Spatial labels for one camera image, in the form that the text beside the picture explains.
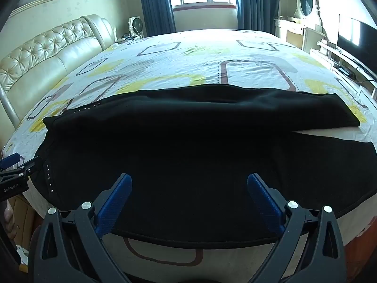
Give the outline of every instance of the oval mirror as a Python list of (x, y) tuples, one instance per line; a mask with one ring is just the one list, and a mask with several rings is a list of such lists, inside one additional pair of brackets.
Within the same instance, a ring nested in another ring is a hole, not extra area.
[(300, 0), (302, 13), (309, 16), (313, 10), (313, 0)]

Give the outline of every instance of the mattress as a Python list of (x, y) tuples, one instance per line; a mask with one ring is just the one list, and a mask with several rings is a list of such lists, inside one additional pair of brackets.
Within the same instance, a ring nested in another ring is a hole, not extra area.
[[(115, 94), (210, 83), (336, 93), (359, 119), (360, 127), (302, 133), (372, 142), (377, 146), (377, 125), (372, 113), (308, 54), (263, 32), (203, 30), (114, 44), (69, 74), (41, 99), (3, 149), (3, 156), (18, 152), (23, 160), (31, 159), (45, 138), (44, 117)], [(116, 142), (116, 138), (109, 137), (109, 142)], [(355, 165), (362, 163), (355, 159)], [(30, 185), (25, 197), (44, 216), (50, 205)], [(339, 218), (344, 244), (360, 235), (376, 215), (377, 197), (374, 195)], [(195, 278), (245, 282), (272, 248), (267, 244), (239, 249), (187, 250), (113, 234), (106, 235), (104, 242), (123, 271), (153, 282)], [(287, 274), (295, 269), (304, 243), (305, 236), (300, 240)]]

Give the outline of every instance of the human hand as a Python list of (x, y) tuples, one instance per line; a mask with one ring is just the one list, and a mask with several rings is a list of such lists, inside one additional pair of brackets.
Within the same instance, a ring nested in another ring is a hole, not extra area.
[(6, 200), (4, 219), (5, 219), (5, 231), (9, 239), (12, 240), (17, 235), (17, 225), (15, 224), (12, 206), (8, 200)]

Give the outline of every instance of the blue clamp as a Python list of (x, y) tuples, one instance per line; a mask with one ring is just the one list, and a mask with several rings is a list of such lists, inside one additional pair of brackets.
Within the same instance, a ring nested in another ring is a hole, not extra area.
[(96, 209), (94, 230), (99, 238), (111, 232), (131, 191), (131, 177), (122, 174), (111, 189), (103, 191), (94, 201)]
[(286, 215), (284, 197), (269, 188), (257, 173), (247, 179), (247, 190), (270, 232), (280, 237), (285, 231)]
[(21, 157), (18, 153), (14, 153), (6, 158), (0, 159), (0, 170), (8, 169), (13, 165), (16, 165), (21, 160)]

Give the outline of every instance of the dark blue curtain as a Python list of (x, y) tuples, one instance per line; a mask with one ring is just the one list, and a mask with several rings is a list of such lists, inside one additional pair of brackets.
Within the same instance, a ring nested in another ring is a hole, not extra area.
[(239, 30), (255, 30), (275, 35), (274, 18), (279, 0), (237, 0)]
[(141, 0), (148, 37), (175, 33), (170, 0)]

